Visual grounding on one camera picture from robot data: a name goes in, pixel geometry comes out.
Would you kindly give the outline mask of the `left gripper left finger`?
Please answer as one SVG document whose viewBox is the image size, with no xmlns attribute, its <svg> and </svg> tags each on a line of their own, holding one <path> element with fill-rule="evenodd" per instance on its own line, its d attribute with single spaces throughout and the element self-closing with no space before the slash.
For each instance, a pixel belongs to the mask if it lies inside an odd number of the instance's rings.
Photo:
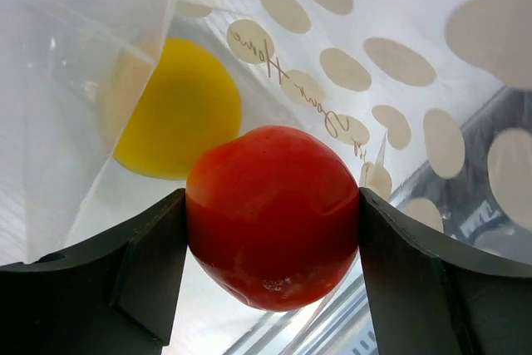
<svg viewBox="0 0 532 355">
<path fill-rule="evenodd" d="M 4 354 L 159 354 L 187 250 L 185 192 L 31 264 L 1 268 Z"/>
</svg>

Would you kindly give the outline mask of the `clear zip top bag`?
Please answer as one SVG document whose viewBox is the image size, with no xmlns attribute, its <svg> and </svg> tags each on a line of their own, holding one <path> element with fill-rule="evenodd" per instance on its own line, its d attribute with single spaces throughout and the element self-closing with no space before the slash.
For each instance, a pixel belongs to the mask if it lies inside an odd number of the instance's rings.
<svg viewBox="0 0 532 355">
<path fill-rule="evenodd" d="M 531 0 L 1 0 L 1 268 L 185 192 L 190 174 L 119 165 L 100 129 L 119 56 L 156 67 L 170 37 L 232 76 L 243 112 L 233 140 L 264 126 L 304 131 L 359 191 L 531 267 Z M 159 354 L 381 354 L 359 224 L 360 206 L 357 254 L 338 286 L 275 312 L 201 268 L 185 206 L 185 266 Z"/>
</svg>

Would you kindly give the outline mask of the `fake red apple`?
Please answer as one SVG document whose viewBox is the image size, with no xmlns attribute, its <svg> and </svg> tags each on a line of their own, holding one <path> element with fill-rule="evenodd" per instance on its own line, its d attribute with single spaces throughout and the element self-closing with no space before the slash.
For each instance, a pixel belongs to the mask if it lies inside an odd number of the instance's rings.
<svg viewBox="0 0 532 355">
<path fill-rule="evenodd" d="M 331 293 L 357 254 L 360 191 L 314 136 L 264 126 L 205 153 L 185 189 L 188 245 L 252 308 L 286 312 Z"/>
</svg>

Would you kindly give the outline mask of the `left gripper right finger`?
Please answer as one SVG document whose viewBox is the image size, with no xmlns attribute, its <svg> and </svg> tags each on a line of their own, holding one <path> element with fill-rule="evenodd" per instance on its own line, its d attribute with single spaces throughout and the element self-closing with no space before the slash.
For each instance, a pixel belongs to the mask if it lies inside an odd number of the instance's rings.
<svg viewBox="0 0 532 355">
<path fill-rule="evenodd" d="M 529 354 L 531 267 L 360 190 L 359 250 L 381 354 Z"/>
</svg>

